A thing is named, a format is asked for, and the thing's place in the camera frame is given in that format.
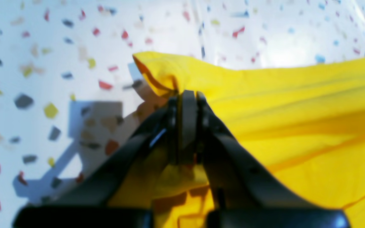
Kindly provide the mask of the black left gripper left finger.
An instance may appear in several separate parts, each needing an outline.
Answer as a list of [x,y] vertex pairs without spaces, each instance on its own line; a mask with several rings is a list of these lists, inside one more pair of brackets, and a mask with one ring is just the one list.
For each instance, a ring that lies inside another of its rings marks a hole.
[[177,164],[180,98],[171,97],[81,185],[43,206],[23,208],[15,228],[153,228],[151,193]]

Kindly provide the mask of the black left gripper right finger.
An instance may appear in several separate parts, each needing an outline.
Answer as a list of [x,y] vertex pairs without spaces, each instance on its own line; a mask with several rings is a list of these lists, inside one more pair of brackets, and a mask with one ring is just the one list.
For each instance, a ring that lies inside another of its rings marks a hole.
[[181,94],[181,164],[203,165],[215,209],[207,228],[349,228],[340,209],[323,209],[285,187],[246,151],[200,92]]

